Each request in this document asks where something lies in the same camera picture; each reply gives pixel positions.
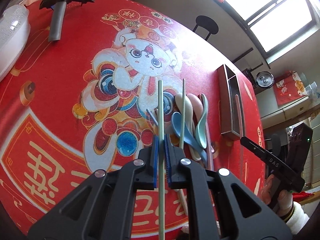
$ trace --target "blue spoon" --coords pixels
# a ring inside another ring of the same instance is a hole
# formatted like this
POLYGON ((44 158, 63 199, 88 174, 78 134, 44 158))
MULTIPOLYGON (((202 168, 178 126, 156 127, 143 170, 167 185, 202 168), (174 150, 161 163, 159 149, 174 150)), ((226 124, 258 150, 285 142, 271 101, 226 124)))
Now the blue spoon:
MULTIPOLYGON (((171 117, 171 124, 176 136, 180 138, 181 134, 181 114, 179 112, 174 112, 171 117)), ((186 125, 184 125, 184 142, 190 145, 193 149, 195 149, 201 156, 201 159, 204 163, 204 166, 208 167, 208 159, 206 152, 200 147, 197 143, 196 139, 189 132, 186 125)))

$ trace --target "window frame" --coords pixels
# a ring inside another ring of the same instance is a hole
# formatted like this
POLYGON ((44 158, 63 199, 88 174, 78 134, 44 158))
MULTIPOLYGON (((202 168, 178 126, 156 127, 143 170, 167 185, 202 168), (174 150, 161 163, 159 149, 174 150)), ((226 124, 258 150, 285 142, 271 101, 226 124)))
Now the window frame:
POLYGON ((272 4, 276 3, 278 0, 272 0, 269 3, 267 3, 265 6, 263 6, 261 9, 259 9, 257 12, 252 14, 247 20, 244 20, 237 12, 236 10, 228 4, 227 1, 219 2, 217 0, 214 0, 220 7, 222 7, 226 13, 228 13, 233 20, 244 30, 244 32, 248 35, 248 37, 251 39, 252 43, 256 46, 262 57, 267 60, 267 58, 271 57, 272 55, 276 54, 278 51, 283 49, 285 46, 289 45, 291 42, 295 41, 298 37, 306 33, 310 28, 316 25, 316 17, 314 14, 314 10, 312 8, 312 5, 309 0, 306 0, 306 3, 308 5, 310 14, 311 14, 311 21, 304 25, 302 28, 300 28, 298 31, 296 31, 294 34, 289 36, 287 39, 270 49, 269 51, 265 51, 263 46, 261 45, 260 41, 256 37, 256 35, 253 33, 253 31, 250 29, 251 26, 253 26, 253 23, 257 23, 259 20, 263 19, 266 15, 268 15, 271 11, 273 11, 275 8, 280 6, 282 3, 284 3, 287 0, 282 0, 278 4, 276 4, 273 8, 268 10, 266 13, 261 15, 258 19, 256 19, 254 22, 252 22, 250 25, 248 25, 249 22, 251 22, 255 17, 257 17, 259 14, 261 14, 263 11, 265 11, 267 8, 269 8, 272 4))

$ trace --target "beige spoon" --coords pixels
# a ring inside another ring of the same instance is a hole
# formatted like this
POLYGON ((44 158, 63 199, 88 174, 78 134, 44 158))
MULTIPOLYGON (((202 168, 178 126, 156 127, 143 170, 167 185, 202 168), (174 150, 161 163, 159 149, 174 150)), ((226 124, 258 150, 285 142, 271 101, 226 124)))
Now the beige spoon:
MULTIPOLYGON (((174 99, 176 101, 176 104, 177 104, 177 107, 179 108, 180 112, 182 111, 182 93, 178 93, 174 96, 174 99)), ((193 134, 193 131, 192 131, 192 119, 193 119, 193 108, 192 108, 192 104, 191 104, 191 101, 188 97, 185 97, 185 104, 186 104, 186 118, 185 118, 185 123, 186 123, 186 126, 190 132, 190 134, 193 134)), ((201 160, 201 157, 199 155, 199 153, 197 153, 191 146, 189 146, 189 150, 190 150, 190 153, 191 153, 191 156, 192 158, 195 160, 195 161, 200 161, 201 160)))

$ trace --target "table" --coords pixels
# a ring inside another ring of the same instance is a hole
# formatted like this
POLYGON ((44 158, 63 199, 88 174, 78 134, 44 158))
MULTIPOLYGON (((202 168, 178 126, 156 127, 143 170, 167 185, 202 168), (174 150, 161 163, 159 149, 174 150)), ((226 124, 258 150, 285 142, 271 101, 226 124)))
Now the table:
MULTIPOLYGON (((257 194, 264 164, 220 134, 216 69, 226 64, 238 78, 246 135, 263 144, 252 86, 226 57, 130 0, 70 3, 57 42, 47 41, 52 11, 38 8, 39 2, 28 7, 28 43, 0 83, 0 201, 24 234, 93 171, 117 170, 151 144, 157 128, 146 109, 157 107, 159 79, 166 132, 172 133, 173 96, 185 78, 187 93, 204 93, 209 101, 215 169, 230 169, 257 194)), ((132 238, 158 238, 157 196, 137 193, 132 238)), ((166 239, 175 239, 188 218, 173 190, 166 191, 165 211, 166 239)))

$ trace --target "chair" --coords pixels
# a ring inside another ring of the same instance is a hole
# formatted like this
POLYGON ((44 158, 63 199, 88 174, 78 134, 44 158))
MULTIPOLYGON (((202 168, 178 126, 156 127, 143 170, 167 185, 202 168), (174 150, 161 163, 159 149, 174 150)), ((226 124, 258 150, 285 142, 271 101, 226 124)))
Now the chair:
POLYGON ((196 18, 196 26, 193 29, 193 32, 196 31, 198 26, 206 29, 209 32, 208 36, 204 39, 205 41, 207 41, 209 39, 211 34, 217 34, 219 31, 219 27, 218 27, 217 23, 214 20, 212 20, 211 18, 204 16, 204 15, 199 15, 196 18))

